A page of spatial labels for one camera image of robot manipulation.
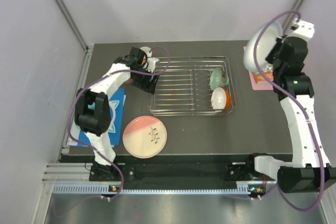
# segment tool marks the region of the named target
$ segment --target metal wire rack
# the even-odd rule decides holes
[[[167,58],[159,58],[156,72],[167,64]],[[215,68],[221,67],[229,77],[225,89],[232,102],[222,111],[211,106],[212,90],[210,76]],[[223,56],[173,58],[167,71],[160,75],[155,94],[150,95],[149,107],[153,115],[225,115],[235,108],[236,101],[228,59]]]

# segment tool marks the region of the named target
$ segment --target gray table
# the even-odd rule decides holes
[[[87,83],[107,72],[116,57],[125,56],[131,47],[163,46],[172,57],[225,56],[229,59],[235,89],[236,107],[223,116],[160,116],[167,129],[167,144],[161,154],[249,154],[253,152],[291,153],[285,114],[272,91],[254,91],[243,65],[246,41],[144,42],[96,44]],[[156,56],[165,56],[157,49]],[[122,132],[129,122],[151,115],[148,94],[126,86]],[[117,154],[127,154],[121,144]],[[83,147],[72,147],[69,154],[92,154]]]

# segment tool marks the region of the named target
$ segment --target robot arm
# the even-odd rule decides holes
[[[320,163],[308,123],[314,129],[322,154],[322,166],[326,174],[325,188],[336,181],[335,168],[331,168],[324,152],[314,117],[313,87],[310,78],[301,72],[304,67],[303,61],[308,54],[307,42],[314,34],[314,25],[301,20],[295,22],[292,29],[294,31],[290,35],[277,39],[266,60],[273,64],[274,83],[296,97],[308,112],[310,120],[307,122],[300,108],[289,97],[274,88],[288,121],[293,150],[292,162],[284,162],[263,154],[251,154],[248,158],[251,174],[262,173],[277,180],[285,193],[319,190]]]
[[[130,54],[118,58],[104,75],[106,78],[84,92],[76,104],[75,123],[85,132],[91,145],[112,162],[116,155],[107,132],[111,123],[109,100],[117,89],[130,79],[132,85],[137,88],[154,93],[159,76],[144,76],[140,73],[131,73],[130,70],[152,73],[156,62],[158,59],[148,58],[141,49],[132,48]],[[94,166],[100,170],[110,170],[110,164],[96,151],[94,154],[96,162]]]

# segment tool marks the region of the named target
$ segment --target rack wire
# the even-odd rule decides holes
[[[159,58],[156,71],[167,64]],[[224,88],[232,98],[230,107],[218,111],[211,106],[210,77],[215,68],[222,68],[229,77]],[[235,108],[236,101],[228,59],[223,56],[173,58],[167,71],[160,75],[155,94],[150,95],[149,107],[153,115],[225,115]]]

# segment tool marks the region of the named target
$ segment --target white wall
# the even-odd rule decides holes
[[[64,0],[88,44],[241,40],[295,0]]]
[[[84,52],[54,0],[0,6],[0,223],[29,223]]]
[[[315,24],[309,41],[304,72],[315,91],[315,111],[321,141],[333,167],[336,167],[336,5],[334,0],[306,0],[302,19]]]

